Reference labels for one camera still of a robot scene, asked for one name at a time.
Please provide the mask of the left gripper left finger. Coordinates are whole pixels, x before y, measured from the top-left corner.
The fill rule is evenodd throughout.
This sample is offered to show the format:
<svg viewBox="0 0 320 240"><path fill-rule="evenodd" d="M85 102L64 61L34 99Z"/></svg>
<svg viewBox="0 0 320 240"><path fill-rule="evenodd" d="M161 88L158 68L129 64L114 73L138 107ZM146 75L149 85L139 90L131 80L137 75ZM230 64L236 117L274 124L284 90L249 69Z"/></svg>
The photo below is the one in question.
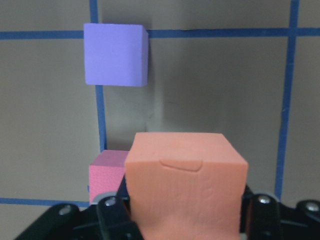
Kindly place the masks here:
<svg viewBox="0 0 320 240"><path fill-rule="evenodd" d="M130 197L123 177L115 195L102 198L96 205L103 240L142 240L138 225L131 218Z"/></svg>

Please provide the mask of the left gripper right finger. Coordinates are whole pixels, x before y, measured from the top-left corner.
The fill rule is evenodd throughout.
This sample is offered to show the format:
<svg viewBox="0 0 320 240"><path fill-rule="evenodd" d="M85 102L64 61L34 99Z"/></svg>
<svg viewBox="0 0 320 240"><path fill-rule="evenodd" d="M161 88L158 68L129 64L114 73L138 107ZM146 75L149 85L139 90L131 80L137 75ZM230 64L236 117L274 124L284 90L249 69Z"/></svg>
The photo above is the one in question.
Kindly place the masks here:
<svg viewBox="0 0 320 240"><path fill-rule="evenodd" d="M254 193L245 186L241 198L239 232L248 240L280 240L280 205L276 197L268 193Z"/></svg>

